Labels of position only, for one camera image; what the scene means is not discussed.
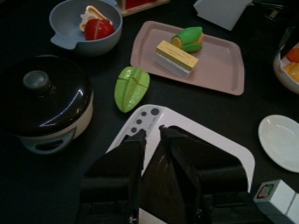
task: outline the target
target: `toy fruit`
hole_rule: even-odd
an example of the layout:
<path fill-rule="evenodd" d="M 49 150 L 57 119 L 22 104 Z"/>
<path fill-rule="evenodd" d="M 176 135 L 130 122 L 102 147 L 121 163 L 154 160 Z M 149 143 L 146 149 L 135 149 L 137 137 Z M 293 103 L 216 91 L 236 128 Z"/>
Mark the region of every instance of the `toy fruit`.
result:
<path fill-rule="evenodd" d="M 118 108 L 126 113 L 141 102 L 150 85 L 150 75 L 139 67 L 129 66 L 118 76 L 115 99 Z"/>
<path fill-rule="evenodd" d="M 189 27 L 173 37 L 173 45 L 188 53 L 198 52 L 202 49 L 204 32 L 201 27 Z"/>
<path fill-rule="evenodd" d="M 81 15 L 81 17 L 82 17 L 82 22 L 79 24 L 79 28 L 83 32 L 86 30 L 87 22 L 93 18 L 98 18 L 101 20 L 106 19 L 114 25 L 113 21 L 99 12 L 99 10 L 93 5 L 87 7 L 86 12 L 85 14 Z"/>
<path fill-rule="evenodd" d="M 285 67 L 285 70 L 294 81 L 299 84 L 299 63 L 289 63 L 289 65 Z"/>
<path fill-rule="evenodd" d="M 103 39 L 114 32 L 115 27 L 109 20 L 93 18 L 86 25 L 86 40 Z"/>
<path fill-rule="evenodd" d="M 299 48 L 294 48 L 286 55 L 286 58 L 296 63 L 299 63 Z"/>

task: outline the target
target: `white plate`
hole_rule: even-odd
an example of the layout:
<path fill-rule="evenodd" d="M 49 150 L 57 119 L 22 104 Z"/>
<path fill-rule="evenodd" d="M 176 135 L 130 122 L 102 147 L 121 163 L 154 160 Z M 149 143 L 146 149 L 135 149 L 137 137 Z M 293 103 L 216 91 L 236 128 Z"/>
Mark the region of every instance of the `white plate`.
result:
<path fill-rule="evenodd" d="M 258 136 L 273 160 L 289 171 L 299 172 L 299 123 L 272 115 L 260 124 Z"/>

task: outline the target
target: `pink tray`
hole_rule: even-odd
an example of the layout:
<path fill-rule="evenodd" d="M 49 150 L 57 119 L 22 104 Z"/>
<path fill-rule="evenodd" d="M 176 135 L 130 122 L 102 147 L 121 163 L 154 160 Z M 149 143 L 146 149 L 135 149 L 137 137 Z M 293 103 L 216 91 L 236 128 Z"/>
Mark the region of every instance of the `pink tray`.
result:
<path fill-rule="evenodd" d="M 245 91 L 245 66 L 240 46 L 221 38 L 205 34 L 204 49 L 193 53 L 200 59 L 190 76 L 177 77 L 155 62 L 155 48 L 184 28 L 147 21 L 135 37 L 131 55 L 133 67 L 142 67 L 150 74 L 210 88 L 221 92 L 242 95 Z"/>

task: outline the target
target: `green toy vegetable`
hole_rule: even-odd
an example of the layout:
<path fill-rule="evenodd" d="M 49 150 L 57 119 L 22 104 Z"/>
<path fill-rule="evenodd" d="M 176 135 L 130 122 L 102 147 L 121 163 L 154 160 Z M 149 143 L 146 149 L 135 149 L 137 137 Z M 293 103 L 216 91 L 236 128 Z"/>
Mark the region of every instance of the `green toy vegetable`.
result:
<path fill-rule="evenodd" d="M 126 113 L 141 102 L 150 85 L 150 75 L 139 67 L 129 66 L 118 76 L 115 99 L 119 109 Z"/>
<path fill-rule="evenodd" d="M 201 27 L 189 27 L 173 37 L 173 45 L 184 49 L 188 53 L 202 49 L 204 32 Z"/>

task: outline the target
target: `pot knob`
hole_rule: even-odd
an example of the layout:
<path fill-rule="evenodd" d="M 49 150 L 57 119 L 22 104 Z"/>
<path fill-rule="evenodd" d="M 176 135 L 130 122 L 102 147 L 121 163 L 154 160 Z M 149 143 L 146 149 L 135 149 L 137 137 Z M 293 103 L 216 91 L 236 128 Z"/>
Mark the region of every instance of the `pot knob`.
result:
<path fill-rule="evenodd" d="M 23 77 L 25 86 L 38 95 L 43 95 L 53 87 L 53 82 L 49 74 L 45 71 L 31 71 Z"/>

